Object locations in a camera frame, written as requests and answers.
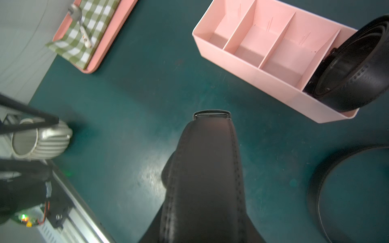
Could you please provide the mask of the pink compartment storage box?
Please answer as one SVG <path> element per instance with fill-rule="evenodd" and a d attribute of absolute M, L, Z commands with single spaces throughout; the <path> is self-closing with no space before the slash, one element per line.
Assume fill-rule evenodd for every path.
<path fill-rule="evenodd" d="M 281 1 L 213 1 L 192 31 L 202 57 L 322 124 L 352 119 L 304 92 L 355 29 Z"/>

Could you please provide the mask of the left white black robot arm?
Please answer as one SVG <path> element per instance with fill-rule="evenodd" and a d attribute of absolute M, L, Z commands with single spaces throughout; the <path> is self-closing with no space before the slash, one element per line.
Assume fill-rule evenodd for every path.
<path fill-rule="evenodd" d="M 30 124 L 1 124 L 1 135 L 16 132 L 37 131 L 59 124 L 59 118 L 29 107 L 7 96 L 1 95 L 1 106 L 36 115 L 43 121 Z M 50 180 L 52 169 L 39 161 L 17 161 L 1 159 L 1 172 L 17 172 L 11 179 L 1 179 L 1 224 L 10 220 L 17 212 L 34 207 L 46 201 L 45 182 Z"/>

